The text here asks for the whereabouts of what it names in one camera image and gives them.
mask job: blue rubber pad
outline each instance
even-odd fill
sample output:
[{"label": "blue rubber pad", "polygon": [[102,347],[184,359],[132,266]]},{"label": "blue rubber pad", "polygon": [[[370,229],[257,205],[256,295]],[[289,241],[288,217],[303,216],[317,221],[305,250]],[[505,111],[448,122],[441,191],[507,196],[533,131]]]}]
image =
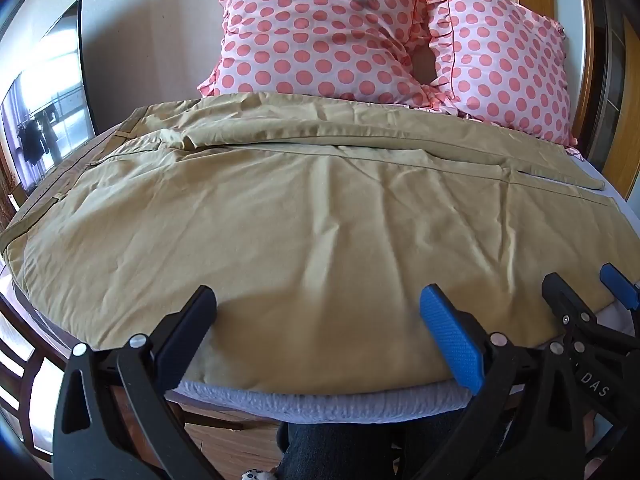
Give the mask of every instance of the blue rubber pad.
[{"label": "blue rubber pad", "polygon": [[458,323],[454,308],[447,297],[434,285],[426,286],[420,294],[420,316],[436,340],[460,386],[476,395],[484,382],[482,354]]},{"label": "blue rubber pad", "polygon": [[638,288],[624,274],[611,264],[600,269],[600,281],[611,291],[617,300],[628,310],[637,310],[639,306]]}]

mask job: white bed sheet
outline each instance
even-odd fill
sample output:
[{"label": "white bed sheet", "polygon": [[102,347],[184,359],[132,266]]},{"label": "white bed sheet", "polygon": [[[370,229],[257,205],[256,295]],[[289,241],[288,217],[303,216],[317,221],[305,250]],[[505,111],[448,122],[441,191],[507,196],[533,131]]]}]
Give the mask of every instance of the white bed sheet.
[{"label": "white bed sheet", "polygon": [[[574,160],[586,173],[604,180],[587,161],[575,157]],[[640,236],[640,220],[609,182],[606,182],[603,191],[595,192],[613,197]],[[633,333],[631,316],[617,301],[598,314],[598,321],[615,330]],[[175,393],[178,394],[178,400],[185,396],[198,403],[224,406],[299,424],[402,422],[462,408],[471,398],[470,392],[453,380],[401,390],[345,396],[264,394],[183,381]]]}]

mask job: pillow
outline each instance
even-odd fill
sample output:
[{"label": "pillow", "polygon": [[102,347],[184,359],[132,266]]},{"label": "pillow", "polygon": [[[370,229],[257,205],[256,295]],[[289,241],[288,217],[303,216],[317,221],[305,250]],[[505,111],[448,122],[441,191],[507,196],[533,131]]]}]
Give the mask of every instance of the pillow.
[{"label": "pillow", "polygon": [[203,96],[267,91],[427,106],[410,54],[424,0],[220,0],[222,57]]},{"label": "pillow", "polygon": [[511,0],[427,2],[435,108],[576,144],[558,22]]}]

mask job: dark blue jeans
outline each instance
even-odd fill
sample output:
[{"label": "dark blue jeans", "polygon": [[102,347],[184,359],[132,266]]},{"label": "dark blue jeans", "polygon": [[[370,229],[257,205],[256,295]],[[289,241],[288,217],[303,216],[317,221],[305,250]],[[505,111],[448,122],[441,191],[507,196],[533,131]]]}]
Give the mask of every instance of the dark blue jeans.
[{"label": "dark blue jeans", "polygon": [[[463,410],[401,424],[284,424],[278,446],[285,452],[278,480],[410,480],[455,428]],[[507,422],[484,454],[493,456]],[[401,448],[394,475],[392,443]]]}]

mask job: silver bolt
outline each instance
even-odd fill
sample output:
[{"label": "silver bolt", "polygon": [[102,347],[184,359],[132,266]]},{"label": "silver bolt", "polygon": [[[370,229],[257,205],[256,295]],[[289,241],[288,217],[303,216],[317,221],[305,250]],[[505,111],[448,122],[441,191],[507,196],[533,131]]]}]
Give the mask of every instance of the silver bolt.
[{"label": "silver bolt", "polygon": [[146,343],[146,335],[136,334],[129,339],[129,346],[132,348],[140,348]]},{"label": "silver bolt", "polygon": [[564,347],[556,341],[553,341],[551,345],[549,345],[549,348],[551,348],[551,351],[556,355],[560,355],[564,352]]},{"label": "silver bolt", "polygon": [[74,346],[72,352],[75,356],[81,356],[86,352],[86,345],[84,343],[78,343]]},{"label": "silver bolt", "polygon": [[501,334],[500,332],[492,333],[489,339],[491,341],[491,344],[494,346],[505,346],[509,342],[507,336]]}]

